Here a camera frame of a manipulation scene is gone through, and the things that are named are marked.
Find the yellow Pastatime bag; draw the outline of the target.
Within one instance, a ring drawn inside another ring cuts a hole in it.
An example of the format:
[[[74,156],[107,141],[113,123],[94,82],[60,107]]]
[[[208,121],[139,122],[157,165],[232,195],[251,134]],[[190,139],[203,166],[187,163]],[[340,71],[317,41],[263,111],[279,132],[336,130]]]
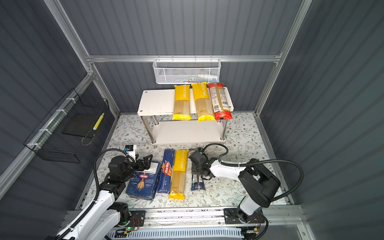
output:
[[[188,154],[188,150],[176,151],[169,199],[185,199],[184,191],[186,185]]]
[[[207,83],[192,84],[198,122],[215,121],[212,102],[208,93]]]
[[[175,101],[173,121],[189,121],[190,113],[190,85],[175,85]]]

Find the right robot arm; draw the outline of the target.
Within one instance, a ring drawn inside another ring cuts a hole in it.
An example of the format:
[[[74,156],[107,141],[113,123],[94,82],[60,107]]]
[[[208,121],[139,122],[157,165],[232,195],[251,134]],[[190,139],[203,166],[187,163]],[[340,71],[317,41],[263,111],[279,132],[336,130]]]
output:
[[[247,195],[236,210],[237,218],[242,223],[249,223],[254,212],[268,208],[281,184],[280,180],[256,159],[249,161],[251,166],[230,166],[215,158],[208,159],[207,155],[199,150],[189,153],[189,159],[197,167],[198,173],[205,177],[228,178],[242,184]]]

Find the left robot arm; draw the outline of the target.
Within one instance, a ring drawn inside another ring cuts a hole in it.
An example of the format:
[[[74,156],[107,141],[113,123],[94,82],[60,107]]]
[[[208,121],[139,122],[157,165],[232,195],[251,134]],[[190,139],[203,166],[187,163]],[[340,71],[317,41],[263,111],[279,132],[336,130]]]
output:
[[[109,177],[100,185],[98,192],[86,209],[56,236],[47,240],[101,240],[115,226],[135,223],[127,204],[117,202],[126,182],[137,171],[148,170],[153,155],[142,160],[130,155],[116,156],[109,163]]]

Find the dark blue clear spaghetti bag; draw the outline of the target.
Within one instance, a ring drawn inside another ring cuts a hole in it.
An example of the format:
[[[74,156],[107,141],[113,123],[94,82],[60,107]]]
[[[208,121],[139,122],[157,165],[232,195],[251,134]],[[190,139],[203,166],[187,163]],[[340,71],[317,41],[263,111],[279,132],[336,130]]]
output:
[[[199,175],[197,166],[192,163],[192,191],[206,190],[203,176]]]

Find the wide blue Barilla pasta box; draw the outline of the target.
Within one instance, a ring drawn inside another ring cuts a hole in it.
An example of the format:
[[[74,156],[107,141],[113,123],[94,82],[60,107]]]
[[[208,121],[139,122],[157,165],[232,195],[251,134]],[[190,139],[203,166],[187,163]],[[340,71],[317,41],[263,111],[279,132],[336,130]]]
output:
[[[161,165],[152,162],[148,170],[136,171],[129,180],[126,194],[133,198],[153,200],[160,178]]]

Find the red spaghetti bag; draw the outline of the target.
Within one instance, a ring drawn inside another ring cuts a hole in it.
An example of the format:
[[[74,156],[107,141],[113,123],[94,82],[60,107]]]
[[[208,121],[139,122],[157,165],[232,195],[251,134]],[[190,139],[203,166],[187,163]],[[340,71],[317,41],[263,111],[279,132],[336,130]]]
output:
[[[208,84],[216,121],[233,120],[222,83]]]

